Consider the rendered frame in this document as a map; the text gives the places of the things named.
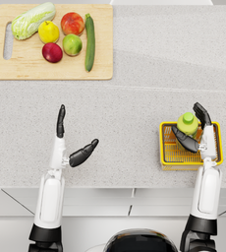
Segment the green tea bottle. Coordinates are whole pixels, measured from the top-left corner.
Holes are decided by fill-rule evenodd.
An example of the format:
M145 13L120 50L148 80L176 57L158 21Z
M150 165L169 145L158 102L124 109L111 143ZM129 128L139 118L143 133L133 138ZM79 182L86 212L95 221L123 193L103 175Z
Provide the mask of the green tea bottle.
M186 112L178 118L177 128L194 138L198 131L198 119L191 112Z

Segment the yellow slatted basket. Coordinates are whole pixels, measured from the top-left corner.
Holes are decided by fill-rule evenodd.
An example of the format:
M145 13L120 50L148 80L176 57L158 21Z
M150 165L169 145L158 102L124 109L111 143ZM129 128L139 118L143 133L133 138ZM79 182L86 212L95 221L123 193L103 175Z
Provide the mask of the yellow slatted basket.
M218 122L213 123L216 161L217 164L223 162L222 142L220 125ZM176 137L171 130L172 126L177 126L177 122L162 122L159 126L159 143L160 143L160 162L162 170L198 170L203 165L200 152L193 154L188 151L182 151L178 148ZM200 143L202 130L200 123L197 130L197 140Z

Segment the wooden cutting board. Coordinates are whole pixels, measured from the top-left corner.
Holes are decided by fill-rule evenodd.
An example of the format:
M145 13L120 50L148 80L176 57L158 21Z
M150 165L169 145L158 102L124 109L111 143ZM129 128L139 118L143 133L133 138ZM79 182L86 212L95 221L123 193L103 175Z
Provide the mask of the wooden cutting board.
M113 7L109 4L58 4L54 23L75 11L91 15L95 27L95 58L91 71L85 69L85 52L65 54L60 62L49 63L42 54L43 43L35 34L13 40L11 58L4 58L6 27L31 4L0 5L0 80L109 80L113 76Z

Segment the dark red apple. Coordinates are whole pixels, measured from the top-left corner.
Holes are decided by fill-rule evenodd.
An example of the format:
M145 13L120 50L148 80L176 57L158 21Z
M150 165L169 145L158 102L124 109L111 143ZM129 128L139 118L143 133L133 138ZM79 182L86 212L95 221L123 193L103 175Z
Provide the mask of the dark red apple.
M50 63L57 63L62 59L63 51L58 44L49 42L42 47L42 56Z

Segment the green apple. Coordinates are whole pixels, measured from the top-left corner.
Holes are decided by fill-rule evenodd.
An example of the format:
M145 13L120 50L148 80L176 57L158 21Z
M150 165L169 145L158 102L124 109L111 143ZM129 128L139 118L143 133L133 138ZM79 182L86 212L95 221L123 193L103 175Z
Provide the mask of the green apple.
M75 34L67 34L63 38L63 49L69 56L78 55L83 48L82 40Z

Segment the green cucumber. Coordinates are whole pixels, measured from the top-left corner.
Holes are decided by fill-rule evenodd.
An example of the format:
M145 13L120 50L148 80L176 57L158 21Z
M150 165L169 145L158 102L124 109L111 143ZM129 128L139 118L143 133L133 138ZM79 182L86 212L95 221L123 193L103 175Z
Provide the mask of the green cucumber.
M95 30L94 21L90 14L85 15L85 30L86 30L86 53L85 53L85 69L90 72L95 56Z

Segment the dark round robot body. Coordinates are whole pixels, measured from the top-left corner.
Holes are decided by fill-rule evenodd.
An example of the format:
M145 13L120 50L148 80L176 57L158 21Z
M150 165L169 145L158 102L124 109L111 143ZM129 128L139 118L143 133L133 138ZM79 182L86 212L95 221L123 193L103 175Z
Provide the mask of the dark round robot body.
M147 228L122 230L113 235L103 252L178 252L163 233Z

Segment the napa cabbage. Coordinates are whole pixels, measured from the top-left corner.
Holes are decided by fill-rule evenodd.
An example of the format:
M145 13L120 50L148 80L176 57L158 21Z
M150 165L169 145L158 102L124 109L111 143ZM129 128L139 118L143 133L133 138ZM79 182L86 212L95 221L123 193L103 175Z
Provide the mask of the napa cabbage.
M46 2L17 16L11 24L12 34L17 40L24 40L38 31L44 21L52 21L56 14L55 5Z

